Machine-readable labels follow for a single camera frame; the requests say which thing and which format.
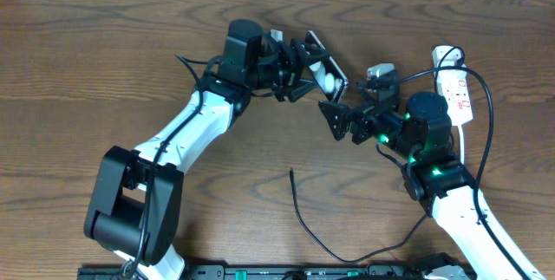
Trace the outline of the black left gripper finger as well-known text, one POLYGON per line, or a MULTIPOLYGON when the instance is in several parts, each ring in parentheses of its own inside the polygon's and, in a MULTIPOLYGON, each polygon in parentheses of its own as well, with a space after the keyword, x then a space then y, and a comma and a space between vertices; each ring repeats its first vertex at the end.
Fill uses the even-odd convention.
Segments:
POLYGON ((290 66, 292 70, 303 69, 317 62, 327 60, 330 57, 328 50, 303 42, 299 38, 292 38, 290 47, 290 66))
POLYGON ((290 87, 289 91, 287 92, 287 98, 289 102, 296 102, 316 87, 317 84, 315 81, 309 79, 300 79, 296 85, 290 87))

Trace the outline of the black flip smartphone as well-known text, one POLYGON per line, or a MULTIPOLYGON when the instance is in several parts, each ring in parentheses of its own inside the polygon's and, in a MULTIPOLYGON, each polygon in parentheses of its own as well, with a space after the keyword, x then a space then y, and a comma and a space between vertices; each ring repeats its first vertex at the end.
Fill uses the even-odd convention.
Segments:
MULTIPOLYGON (((307 32, 304 41, 321 49, 326 49, 313 30, 307 32)), ((328 101, 338 103, 343 98, 349 81, 331 55, 327 60, 308 66, 308 69, 328 101)))

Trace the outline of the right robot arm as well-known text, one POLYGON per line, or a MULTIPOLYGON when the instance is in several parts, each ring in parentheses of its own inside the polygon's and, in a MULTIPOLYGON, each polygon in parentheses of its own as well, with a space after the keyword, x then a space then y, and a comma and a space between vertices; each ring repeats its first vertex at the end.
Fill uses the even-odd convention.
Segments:
POLYGON ((408 195, 457 244, 478 278, 542 278, 488 207, 482 176, 472 175, 452 150, 447 99, 418 92, 399 114, 402 83, 391 70, 360 85, 358 107, 320 101, 334 138, 351 133, 356 144, 374 138, 406 159, 401 172, 408 195))

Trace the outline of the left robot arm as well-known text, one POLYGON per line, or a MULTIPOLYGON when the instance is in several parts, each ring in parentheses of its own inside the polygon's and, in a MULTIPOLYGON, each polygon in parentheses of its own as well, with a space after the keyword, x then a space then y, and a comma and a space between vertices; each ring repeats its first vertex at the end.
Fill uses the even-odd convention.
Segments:
POLYGON ((103 156, 84 222, 84 234, 123 255, 120 279, 177 279, 184 260, 173 249, 186 172, 226 132, 253 97, 294 102, 315 82, 309 66, 330 53, 315 42, 285 42, 251 20, 229 24, 222 54, 195 75, 185 108, 132 150, 114 146, 103 156))

